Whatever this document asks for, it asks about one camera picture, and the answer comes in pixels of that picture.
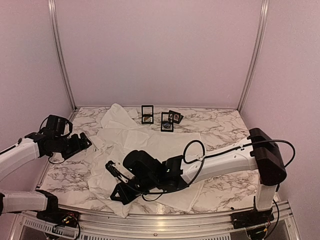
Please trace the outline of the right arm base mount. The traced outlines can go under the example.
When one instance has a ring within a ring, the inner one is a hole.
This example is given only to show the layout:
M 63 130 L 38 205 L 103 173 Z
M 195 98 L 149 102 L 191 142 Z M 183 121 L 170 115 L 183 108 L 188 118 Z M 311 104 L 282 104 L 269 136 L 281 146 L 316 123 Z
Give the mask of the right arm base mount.
M 256 208 L 253 208 L 251 210 L 234 212 L 231 214 L 231 222 L 234 229 L 266 224 L 274 219 L 273 208 L 264 211 L 258 211 Z

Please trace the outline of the green round brooch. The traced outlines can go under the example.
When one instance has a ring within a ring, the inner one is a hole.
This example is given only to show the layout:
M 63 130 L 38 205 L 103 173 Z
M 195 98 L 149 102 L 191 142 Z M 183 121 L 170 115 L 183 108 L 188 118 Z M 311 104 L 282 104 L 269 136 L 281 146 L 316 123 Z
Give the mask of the green round brooch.
M 144 121 L 148 121 L 148 120 L 151 119 L 151 118 L 152 118 L 152 116 L 149 115 L 149 114 L 145 114 L 145 115 L 143 116 L 143 120 L 144 120 Z

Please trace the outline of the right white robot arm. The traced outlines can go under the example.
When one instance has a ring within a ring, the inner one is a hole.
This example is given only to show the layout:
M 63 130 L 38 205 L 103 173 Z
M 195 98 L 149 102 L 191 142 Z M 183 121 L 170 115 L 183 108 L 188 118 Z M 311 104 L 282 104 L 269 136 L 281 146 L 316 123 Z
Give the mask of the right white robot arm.
M 249 136 L 234 145 L 187 161 L 187 154 L 171 157 L 163 162 L 153 158 L 144 150 L 133 150 L 124 158 L 122 165 L 133 177 L 124 181 L 123 174 L 109 161 L 105 168 L 119 180 L 110 199 L 127 205 L 141 195 L 151 195 L 159 189 L 158 195 L 176 193 L 191 184 L 211 177 L 241 171 L 258 170 L 259 183 L 254 208 L 247 219 L 258 224 L 271 209 L 278 185 L 286 177 L 286 167 L 278 144 L 260 128 L 252 128 Z

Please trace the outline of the white button shirt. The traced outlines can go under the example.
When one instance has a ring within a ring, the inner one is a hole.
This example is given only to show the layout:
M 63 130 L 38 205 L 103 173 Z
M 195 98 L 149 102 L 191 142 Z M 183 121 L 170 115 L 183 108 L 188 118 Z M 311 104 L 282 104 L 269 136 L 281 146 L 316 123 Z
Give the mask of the white button shirt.
M 203 168 L 187 176 L 191 157 L 205 150 L 199 133 L 155 131 L 135 122 L 136 110 L 115 103 L 102 117 L 91 140 L 89 190 L 119 217 L 128 216 L 138 198 L 189 212 L 204 183 Z

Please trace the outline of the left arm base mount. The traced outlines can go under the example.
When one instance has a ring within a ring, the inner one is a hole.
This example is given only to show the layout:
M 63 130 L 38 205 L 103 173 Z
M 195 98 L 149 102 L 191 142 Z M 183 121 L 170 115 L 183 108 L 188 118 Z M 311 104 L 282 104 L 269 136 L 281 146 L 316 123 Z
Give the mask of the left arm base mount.
M 78 211 L 62 209 L 59 207 L 59 200 L 55 195 L 45 190 L 38 189 L 36 191 L 47 198 L 47 207 L 45 210 L 37 212 L 37 219 L 55 224 L 56 227 L 79 227 L 78 219 L 80 213 Z

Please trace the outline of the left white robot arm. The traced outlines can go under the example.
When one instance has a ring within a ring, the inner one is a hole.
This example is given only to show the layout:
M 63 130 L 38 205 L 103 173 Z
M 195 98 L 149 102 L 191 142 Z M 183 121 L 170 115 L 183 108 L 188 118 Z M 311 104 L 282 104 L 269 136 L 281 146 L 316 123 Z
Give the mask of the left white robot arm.
M 63 219 L 58 198 L 47 191 L 36 190 L 45 158 L 58 154 L 62 161 L 88 149 L 92 142 L 85 133 L 73 133 L 67 118 L 49 115 L 36 132 L 20 138 L 0 152 L 0 212 L 43 212 L 53 223 Z

